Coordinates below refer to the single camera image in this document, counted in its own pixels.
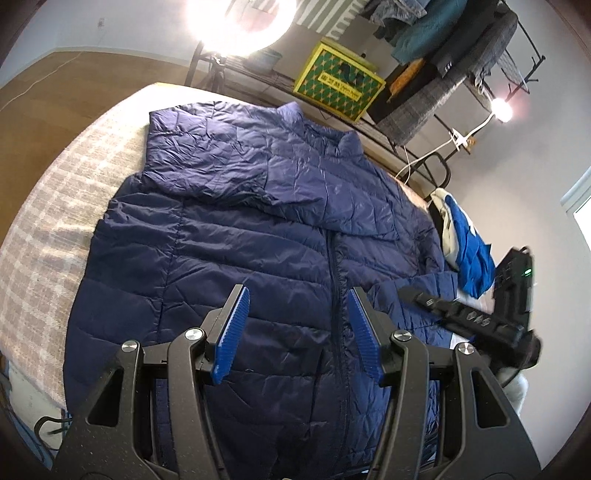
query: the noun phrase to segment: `blue and white cloth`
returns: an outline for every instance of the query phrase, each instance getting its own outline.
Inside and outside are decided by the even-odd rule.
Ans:
[[[474,298],[486,292],[495,280],[491,246],[480,237],[470,217],[444,189],[431,194],[443,229],[441,248],[447,263],[458,272],[458,286]]]

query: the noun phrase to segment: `window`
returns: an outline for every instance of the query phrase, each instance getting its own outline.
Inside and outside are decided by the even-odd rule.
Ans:
[[[577,221],[591,248],[591,168],[562,198],[561,203]]]

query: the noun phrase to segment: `jacket zipper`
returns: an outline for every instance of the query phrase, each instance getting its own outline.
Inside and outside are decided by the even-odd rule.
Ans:
[[[346,435],[348,430],[349,417],[349,376],[343,371],[343,349],[345,347],[343,342],[343,322],[341,318],[343,296],[340,288],[340,282],[336,271],[335,250],[333,247],[335,233],[326,231],[326,249],[329,257],[329,273],[330,283],[332,287],[332,311],[330,319],[330,333],[333,347],[333,355],[335,356],[336,373],[339,384],[342,388],[342,399],[339,401],[339,429],[336,433],[336,441],[333,446],[334,451],[331,452],[332,458],[335,459],[329,474],[334,474],[334,470],[341,457],[342,450],[345,446]]]

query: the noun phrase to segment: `navy puffer jacket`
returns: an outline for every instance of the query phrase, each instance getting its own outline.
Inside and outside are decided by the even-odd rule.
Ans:
[[[389,392],[362,369],[347,291],[363,287],[399,327],[449,346],[451,335],[404,310],[396,292],[412,283],[452,299],[456,278],[431,220],[357,135],[306,120],[295,103],[151,114],[145,168],[98,223],[72,308],[68,408],[76,413],[122,342],[173,340],[237,283],[250,289],[249,319],[232,371],[207,391],[231,477],[320,480],[365,468]]]

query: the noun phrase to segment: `light bulb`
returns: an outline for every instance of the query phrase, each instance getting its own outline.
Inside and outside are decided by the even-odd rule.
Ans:
[[[224,56],[247,56],[275,43],[287,32],[296,16],[295,2],[276,0],[273,21],[260,31],[248,31],[239,23],[228,20],[226,11],[230,0],[191,0],[187,14],[191,30],[202,40],[206,50],[217,51]]]
[[[511,108],[511,105],[509,105],[502,98],[495,98],[491,102],[491,109],[495,117],[497,117],[503,123],[507,123],[513,118],[513,109]]]

